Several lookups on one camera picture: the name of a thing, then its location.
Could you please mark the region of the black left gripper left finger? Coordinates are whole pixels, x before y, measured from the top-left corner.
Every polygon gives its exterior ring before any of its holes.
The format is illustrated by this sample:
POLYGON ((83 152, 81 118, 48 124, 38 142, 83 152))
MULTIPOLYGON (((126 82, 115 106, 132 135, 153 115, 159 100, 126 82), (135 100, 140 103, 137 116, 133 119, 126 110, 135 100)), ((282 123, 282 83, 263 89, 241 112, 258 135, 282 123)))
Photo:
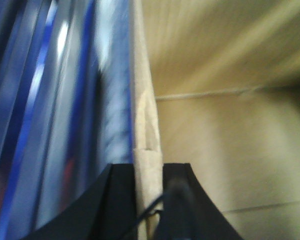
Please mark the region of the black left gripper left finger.
POLYGON ((136 240, 134 166, 108 164, 96 181, 27 240, 136 240))

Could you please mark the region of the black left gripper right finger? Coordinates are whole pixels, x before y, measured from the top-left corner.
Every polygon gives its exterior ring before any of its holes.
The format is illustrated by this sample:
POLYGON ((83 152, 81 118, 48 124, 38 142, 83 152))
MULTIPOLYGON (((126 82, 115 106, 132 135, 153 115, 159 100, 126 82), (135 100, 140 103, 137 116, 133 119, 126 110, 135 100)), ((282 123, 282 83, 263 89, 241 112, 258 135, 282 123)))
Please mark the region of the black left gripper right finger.
POLYGON ((242 239, 205 192, 189 163, 166 163, 162 172, 163 193, 148 207, 154 210, 163 205, 152 239, 242 239))

